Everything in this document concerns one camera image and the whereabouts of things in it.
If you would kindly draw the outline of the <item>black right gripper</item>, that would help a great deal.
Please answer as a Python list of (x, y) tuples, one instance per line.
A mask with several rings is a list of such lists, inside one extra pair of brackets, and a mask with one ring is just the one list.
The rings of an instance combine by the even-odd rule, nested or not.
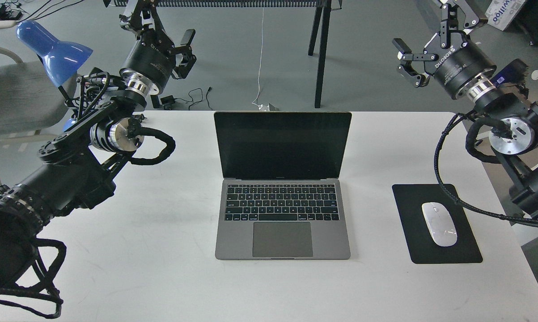
[[(438, 33), (426, 44), (426, 53), (414, 54), (401, 38), (392, 39), (399, 52), (398, 71), (415, 88), (427, 86), (430, 76), (457, 99), (462, 88), (478, 75), (491, 77), (496, 64), (475, 44), (468, 33), (481, 26), (481, 9), (474, 0), (437, 0), (441, 9)], [(420, 74), (412, 62), (425, 62)]]

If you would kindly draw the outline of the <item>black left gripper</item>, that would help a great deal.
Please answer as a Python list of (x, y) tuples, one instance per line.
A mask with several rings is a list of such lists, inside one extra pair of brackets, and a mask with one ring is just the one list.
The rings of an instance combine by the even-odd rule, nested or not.
[[(195, 29), (187, 29), (179, 46), (165, 33), (155, 31), (154, 0), (128, 0), (119, 16), (120, 27), (136, 35), (137, 41), (119, 70), (123, 79), (141, 75), (148, 79), (150, 94), (161, 94), (174, 69), (178, 79), (185, 79), (197, 61), (191, 43)], [(176, 55), (182, 55), (176, 64)]]

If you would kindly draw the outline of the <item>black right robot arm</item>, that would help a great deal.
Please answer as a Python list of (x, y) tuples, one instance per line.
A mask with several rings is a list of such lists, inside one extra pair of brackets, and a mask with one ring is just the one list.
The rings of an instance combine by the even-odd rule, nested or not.
[(466, 97), (473, 110), (457, 114), (436, 146), (434, 170), (439, 185), (439, 151), (453, 126), (469, 119), (472, 125), (466, 136), (466, 151), (484, 163), (500, 164), (513, 182), (511, 202), (528, 218), (487, 212), (460, 200), (447, 188), (444, 192), (456, 203), (474, 212), (538, 227), (538, 167), (531, 169), (520, 155), (538, 148), (538, 102), (528, 100), (525, 88), (527, 66), (514, 60), (502, 71), (471, 41), (469, 32), (481, 27), (488, 17), (471, 0), (440, 0), (439, 29), (415, 54), (402, 39), (392, 43), (399, 51), (398, 71), (416, 88), (435, 79), (446, 93), (457, 100)]

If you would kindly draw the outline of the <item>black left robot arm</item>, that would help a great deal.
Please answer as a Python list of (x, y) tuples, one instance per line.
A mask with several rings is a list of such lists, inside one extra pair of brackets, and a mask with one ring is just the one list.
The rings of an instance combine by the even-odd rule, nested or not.
[(0, 304), (58, 318), (63, 300), (54, 278), (66, 245), (38, 238), (52, 218), (92, 209), (114, 195), (125, 165), (156, 165), (175, 150), (174, 139), (144, 127), (135, 112), (156, 100), (170, 79), (185, 79), (195, 64), (185, 32), (179, 46), (167, 36), (158, 0), (130, 0), (120, 26), (136, 35), (119, 75), (80, 76), (75, 123), (42, 145), (42, 166), (19, 184), (0, 188)]

